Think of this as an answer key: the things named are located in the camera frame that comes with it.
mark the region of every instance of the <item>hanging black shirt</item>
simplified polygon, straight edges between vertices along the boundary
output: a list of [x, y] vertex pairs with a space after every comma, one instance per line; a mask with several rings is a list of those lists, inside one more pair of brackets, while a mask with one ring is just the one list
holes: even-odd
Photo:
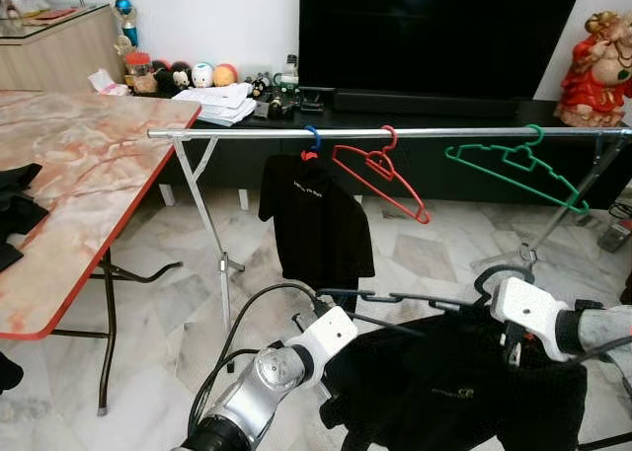
[[359, 277], [375, 275], [366, 215], [320, 160], [270, 157], [264, 168], [259, 217], [275, 219], [283, 277], [302, 280], [315, 289], [357, 289]]
[[349, 431], [343, 451], [370, 443], [389, 451], [465, 451], [494, 435], [507, 451], [574, 451], [587, 372], [551, 361], [541, 343], [521, 365], [502, 360], [503, 325], [450, 314], [407, 323], [414, 338], [378, 330], [355, 339], [327, 365], [334, 398], [320, 409], [328, 428]]
[[41, 165], [0, 172], [0, 271], [22, 258], [6, 240], [9, 234], [28, 234], [48, 213], [22, 191], [40, 172]]

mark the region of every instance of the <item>black cable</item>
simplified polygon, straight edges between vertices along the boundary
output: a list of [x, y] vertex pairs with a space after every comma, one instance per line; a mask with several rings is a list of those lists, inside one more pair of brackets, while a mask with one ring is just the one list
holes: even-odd
[[201, 387], [197, 391], [196, 397], [194, 398], [194, 403], [191, 406], [191, 411], [189, 413], [189, 425], [188, 425], [188, 435], [191, 436], [196, 430], [196, 426], [198, 426], [199, 418], [201, 417], [202, 412], [204, 411], [204, 406], [206, 405], [206, 401], [208, 400], [208, 396], [210, 395], [210, 391], [213, 388], [215, 383], [215, 379], [217, 375], [227, 364], [229, 364], [235, 357], [238, 357], [243, 354], [256, 354], [259, 352], [256, 349], [239, 349], [225, 357], [223, 360], [218, 361], [215, 368], [208, 374], [206, 379], [204, 380]]
[[[235, 337], [235, 333], [237, 333], [237, 328], [239, 327], [239, 324], [241, 323], [242, 318], [244, 317], [244, 315], [246, 314], [246, 312], [248, 311], [248, 309], [250, 308], [250, 306], [257, 301], [257, 299], [261, 298], [263, 295], [265, 295], [266, 293], [273, 291], [273, 290], [279, 290], [282, 288], [295, 288], [297, 290], [302, 291], [303, 293], [305, 293], [310, 301], [312, 303], [317, 302], [317, 298], [316, 296], [314, 296], [314, 294], [312, 293], [312, 290], [310, 290], [309, 288], [300, 285], [298, 283], [278, 283], [276, 285], [272, 285], [272, 286], [268, 286], [266, 288], [264, 288], [263, 290], [258, 291], [257, 293], [255, 293], [252, 298], [250, 298], [246, 304], [243, 306], [243, 308], [241, 309], [241, 311], [239, 312], [239, 314], [237, 315], [237, 318], [235, 318], [235, 322], [233, 323], [232, 328], [230, 329], [230, 332], [228, 333], [228, 336], [226, 337], [226, 341], [224, 342], [224, 346], [221, 349], [221, 352], [219, 353], [219, 357], [217, 358], [217, 362], [215, 365], [215, 368], [213, 369], [213, 371], [208, 375], [208, 377], [206, 377], [206, 380], [204, 380], [204, 384], [207, 383], [207, 381], [209, 380], [209, 378], [211, 377], [211, 375], [213, 375], [213, 373], [215, 373], [215, 375], [217, 375], [217, 373], [219, 372], [217, 370], [217, 372], [215, 372], [215, 369], [217, 369], [217, 366], [219, 364], [222, 363], [229, 363], [230, 360], [225, 360], [226, 358], [226, 353], [228, 352], [228, 349], [230, 348], [230, 343], [233, 341], [233, 338]], [[191, 436], [193, 434], [193, 432], [196, 429], [196, 426], [198, 425], [199, 422], [199, 417], [201, 416], [201, 412], [204, 409], [204, 406], [206, 405], [206, 399], [208, 398], [208, 395], [210, 394], [210, 388], [208, 388], [208, 391], [206, 391], [206, 387], [204, 387], [204, 384], [202, 384], [202, 386], [200, 387], [199, 391], [196, 394], [196, 398], [194, 399], [194, 402], [191, 406], [191, 412], [189, 413], [189, 425], [188, 425], [188, 435]]]
[[615, 219], [631, 219], [632, 218], [632, 205], [625, 202], [613, 202], [608, 208], [608, 214]]
[[609, 350], [616, 349], [617, 347], [621, 347], [622, 345], [626, 345], [631, 342], [632, 342], [632, 336], [626, 336], [624, 338], [611, 340], [610, 342], [600, 345], [599, 347], [595, 347], [594, 349], [589, 350], [586, 354], [579, 355], [569, 360], [566, 363], [567, 364], [581, 364], [582, 362], [585, 362], [589, 359], [603, 355], [607, 353]]
[[411, 330], [410, 328], [406, 328], [404, 326], [394, 325], [392, 323], [387, 323], [385, 321], [376, 320], [375, 318], [368, 318], [367, 316], [357, 315], [356, 313], [350, 313], [346, 311], [347, 316], [350, 318], [355, 318], [360, 321], [366, 321], [367, 323], [373, 323], [374, 325], [381, 326], [383, 328], [388, 328], [389, 330], [398, 331], [400, 333], [406, 333], [407, 335], [416, 336], [417, 338], [425, 338], [426, 335], [419, 331]]

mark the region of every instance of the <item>marble floor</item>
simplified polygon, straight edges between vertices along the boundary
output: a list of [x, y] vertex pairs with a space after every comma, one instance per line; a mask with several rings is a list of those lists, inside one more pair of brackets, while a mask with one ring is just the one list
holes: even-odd
[[[118, 340], [110, 381], [110, 412], [97, 417], [97, 391], [105, 342], [50, 337], [41, 341], [0, 341], [0, 350], [25, 368], [25, 379], [0, 396], [0, 449], [11, 451], [158, 451], [180, 444], [194, 393], [210, 370], [223, 342], [217, 258], [190, 197], [164, 207], [157, 192], [145, 198], [113, 245], [113, 262], [141, 274], [164, 263], [185, 266], [148, 284], [116, 285]], [[273, 225], [239, 209], [236, 190], [209, 191], [206, 198], [224, 247], [245, 273], [230, 278], [233, 310], [258, 289], [280, 280]], [[360, 286], [385, 295], [391, 291], [474, 299], [476, 277], [470, 264], [513, 251], [532, 239], [551, 208], [430, 201], [434, 220], [427, 226], [401, 216], [375, 197], [362, 206], [369, 219], [377, 275]], [[607, 218], [598, 212], [585, 227], [567, 219], [539, 250], [536, 283], [567, 302], [591, 298], [612, 306], [632, 264], [632, 242], [616, 254], [595, 243]], [[237, 345], [260, 347], [297, 331], [291, 316], [308, 312], [291, 292], [271, 294], [246, 317]], [[62, 326], [103, 330], [105, 295], [90, 280]], [[358, 312], [400, 322], [436, 314], [422, 302], [379, 305], [358, 302]], [[370, 325], [360, 324], [362, 331]], [[237, 361], [237, 369], [244, 364]], [[581, 442], [632, 429], [632, 403], [613, 366], [592, 362], [587, 412]], [[220, 377], [216, 390], [230, 377]], [[318, 417], [322, 392], [300, 390], [279, 408], [264, 451], [340, 449], [342, 427], [327, 430]], [[382, 449], [373, 446], [371, 449]], [[495, 439], [477, 450], [499, 450]], [[630, 445], [609, 448], [630, 450]]]

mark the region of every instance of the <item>papers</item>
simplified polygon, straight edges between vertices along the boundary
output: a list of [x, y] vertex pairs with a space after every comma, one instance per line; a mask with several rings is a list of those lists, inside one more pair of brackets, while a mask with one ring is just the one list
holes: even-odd
[[173, 99], [200, 103], [199, 120], [230, 126], [255, 109], [257, 103], [248, 98], [251, 88], [250, 84], [241, 83], [222, 88], [186, 89]]

